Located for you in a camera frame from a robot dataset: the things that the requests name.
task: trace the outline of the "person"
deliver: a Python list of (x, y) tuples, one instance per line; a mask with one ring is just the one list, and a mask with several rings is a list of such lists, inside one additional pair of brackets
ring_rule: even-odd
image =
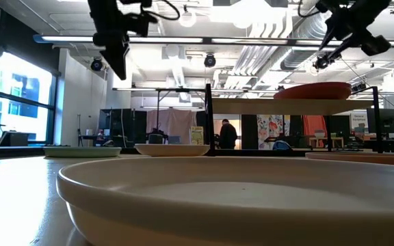
[(223, 126), (220, 131), (220, 148), (233, 150), (235, 148), (235, 141), (237, 140), (237, 130), (227, 119), (222, 121)]

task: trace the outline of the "glass window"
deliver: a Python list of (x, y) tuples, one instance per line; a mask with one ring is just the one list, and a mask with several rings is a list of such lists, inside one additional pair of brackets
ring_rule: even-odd
[(50, 72), (19, 57), (0, 57), (0, 92), (48, 105), (52, 81)]
[(46, 141), (49, 110), (0, 98), (0, 136), (3, 131), (29, 133), (29, 141)]

